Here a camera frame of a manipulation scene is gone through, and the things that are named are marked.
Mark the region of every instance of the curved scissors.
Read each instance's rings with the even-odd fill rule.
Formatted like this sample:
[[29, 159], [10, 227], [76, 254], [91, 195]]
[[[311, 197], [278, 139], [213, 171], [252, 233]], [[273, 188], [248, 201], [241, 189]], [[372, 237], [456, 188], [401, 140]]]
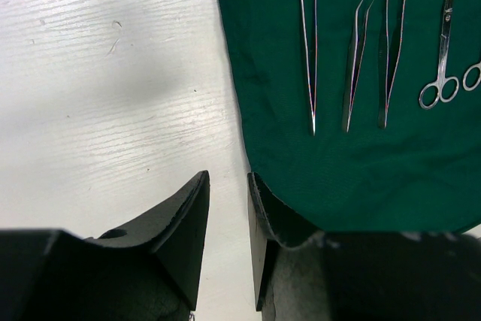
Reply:
[[[467, 76], [474, 69], [477, 69], [479, 71], [478, 80], [472, 86], [468, 86], [467, 83], [466, 83]], [[471, 67], [469, 67], [468, 70], [466, 70], [466, 73], [464, 73], [464, 77], [463, 77], [463, 88], [466, 89], [469, 92], [471, 90], [474, 90], [474, 88], [476, 88], [477, 86], [479, 86], [479, 83], [481, 83], [481, 62], [479, 62], [475, 65], [472, 65]]]
[[[439, 60], [437, 63], [437, 79], [422, 89], [421, 94], [419, 95], [419, 105], [422, 109], [431, 109], [433, 108], [436, 103], [441, 100], [443, 103], [447, 103], [448, 101], [452, 101], [456, 94], [459, 91], [459, 79], [457, 77], [448, 77], [446, 78], [446, 64], [448, 61], [448, 50], [449, 50], [449, 37], [451, 35], [451, 15], [452, 15], [452, 3], [453, 0], [445, 0], [444, 1], [444, 9], [443, 9], [443, 25], [441, 27], [441, 40], [440, 40], [440, 47], [439, 47]], [[449, 81], [455, 82], [455, 89], [451, 93], [451, 95], [447, 98], [443, 97], [443, 88]], [[436, 89], [436, 98], [433, 100], [432, 103], [426, 104], [422, 100], [426, 90], [429, 88], [434, 87]]]

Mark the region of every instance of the white wooden surface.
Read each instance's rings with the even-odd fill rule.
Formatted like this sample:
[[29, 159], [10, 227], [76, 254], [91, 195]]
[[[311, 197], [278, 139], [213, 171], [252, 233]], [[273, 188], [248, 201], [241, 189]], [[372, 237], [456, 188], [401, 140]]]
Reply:
[[197, 321], [259, 320], [217, 0], [0, 0], [0, 226], [98, 237], [197, 171]]

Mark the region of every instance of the tweezers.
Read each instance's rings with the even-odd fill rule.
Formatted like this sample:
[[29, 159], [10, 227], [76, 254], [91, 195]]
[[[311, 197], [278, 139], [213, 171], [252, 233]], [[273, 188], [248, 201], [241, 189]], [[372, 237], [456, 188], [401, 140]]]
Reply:
[[307, 90], [309, 91], [310, 121], [312, 135], [316, 135], [316, 102], [317, 102], [317, 0], [314, 0], [314, 75], [313, 83], [310, 70], [309, 44], [307, 43], [306, 13], [304, 0], [301, 0], [302, 30], [306, 56]]
[[385, 6], [379, 50], [380, 103], [378, 125], [381, 129], [384, 129], [388, 124], [389, 100], [391, 99], [392, 86], [401, 56], [406, 0], [402, 0], [401, 13], [398, 13], [398, 22], [391, 43], [389, 43], [389, 0], [386, 0]]
[[343, 105], [343, 129], [349, 131], [351, 123], [352, 106], [354, 105], [355, 88], [358, 85], [359, 72], [361, 70], [362, 56], [366, 45], [366, 31], [368, 30], [369, 10], [374, 0], [369, 5], [364, 15], [364, 22], [361, 27], [358, 24], [359, 9], [364, 0], [361, 0], [354, 13], [354, 26], [352, 29], [351, 43], [349, 46], [349, 56], [346, 73], [346, 89], [344, 91]]

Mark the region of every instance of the surgical instrument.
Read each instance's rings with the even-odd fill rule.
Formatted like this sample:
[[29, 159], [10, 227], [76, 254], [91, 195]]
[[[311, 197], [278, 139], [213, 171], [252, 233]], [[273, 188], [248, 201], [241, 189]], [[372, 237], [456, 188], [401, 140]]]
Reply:
[[[476, 82], [472, 86], [468, 86], [467, 85], [467, 76], [474, 69], [477, 69], [477, 71], [479, 72], [478, 79], [476, 80]], [[463, 88], [469, 92], [471, 90], [474, 90], [479, 85], [479, 83], [481, 83], [481, 62], [476, 63], [475, 65], [472, 65], [471, 67], [469, 67], [468, 70], [466, 70], [466, 73], [464, 73], [464, 77], [463, 77]]]
[[[452, 101], [459, 90], [459, 79], [457, 77], [446, 78], [446, 65], [448, 61], [448, 50], [449, 50], [449, 37], [451, 35], [451, 18], [452, 18], [452, 3], [454, 0], [445, 0], [443, 8], [443, 25], [441, 27], [441, 37], [440, 37], [440, 48], [439, 48], [439, 60], [437, 64], [437, 79], [427, 84], [421, 91], [419, 95], [419, 105], [422, 109], [431, 109], [436, 103], [441, 100], [443, 103]], [[448, 98], [444, 98], [443, 89], [445, 85], [450, 81], [455, 82], [455, 89]], [[436, 97], [433, 102], [426, 104], [423, 101], [423, 96], [429, 88], [434, 87], [436, 91]]]
[[401, 45], [404, 30], [404, 10], [406, 0], [402, 0], [401, 13], [394, 30], [391, 42], [389, 42], [389, 0], [385, 3], [383, 29], [380, 36], [380, 104], [379, 104], [379, 127], [384, 129], [388, 123], [389, 100], [391, 99], [392, 86], [398, 70], [399, 58], [401, 56]]
[[307, 43], [306, 11], [304, 0], [301, 0], [302, 30], [306, 55], [307, 89], [309, 91], [310, 121], [312, 135], [316, 135], [316, 102], [317, 102], [317, 0], [314, 0], [314, 75], [313, 84], [310, 70], [310, 53]]
[[349, 56], [346, 73], [346, 89], [344, 91], [343, 104], [343, 129], [349, 131], [351, 123], [352, 106], [354, 105], [355, 88], [358, 85], [359, 72], [361, 70], [362, 56], [366, 45], [366, 31], [368, 30], [369, 10], [374, 0], [369, 5], [364, 15], [364, 22], [361, 28], [358, 26], [359, 9], [364, 0], [361, 0], [354, 13], [354, 26], [352, 29], [351, 43], [349, 46]]

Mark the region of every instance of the scissors finger ring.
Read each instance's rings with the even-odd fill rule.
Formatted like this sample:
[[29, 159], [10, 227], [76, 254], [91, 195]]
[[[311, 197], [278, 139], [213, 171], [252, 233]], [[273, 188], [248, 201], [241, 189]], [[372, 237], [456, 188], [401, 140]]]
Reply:
[[[455, 82], [455, 88], [454, 90], [452, 91], [451, 95], [447, 98], [444, 98], [443, 97], [443, 89], [445, 87], [445, 85], [450, 81], [450, 80], [454, 80]], [[449, 78], [446, 78], [443, 82], [443, 85], [438, 88], [438, 91], [439, 91], [439, 99], [443, 102], [443, 103], [447, 103], [448, 101], [452, 101], [454, 99], [454, 97], [456, 97], [456, 94], [458, 94], [458, 91], [459, 91], [459, 79], [456, 78], [456, 77], [449, 77]]]
[[[436, 90], [436, 97], [434, 98], [434, 100], [429, 103], [429, 104], [426, 104], [424, 103], [423, 101], [423, 98], [424, 98], [424, 93], [429, 89], [429, 88], [434, 88]], [[431, 109], [433, 108], [433, 106], [436, 105], [436, 103], [439, 102], [439, 94], [441, 93], [440, 89], [439, 89], [439, 84], [437, 81], [433, 82], [433, 83], [429, 83], [429, 84], [426, 84], [426, 86], [422, 89], [421, 93], [419, 94], [419, 105], [421, 106], [422, 109]]]
[[[477, 69], [478, 72], [479, 72], [478, 79], [477, 79], [476, 83], [474, 83], [472, 86], [468, 86], [467, 85], [467, 76], [474, 69]], [[469, 67], [469, 69], [466, 71], [466, 73], [464, 73], [463, 88], [466, 89], [469, 92], [471, 90], [474, 90], [474, 88], [476, 88], [479, 85], [479, 83], [481, 83], [481, 62], [477, 63], [475, 65], [472, 65], [471, 67]]]

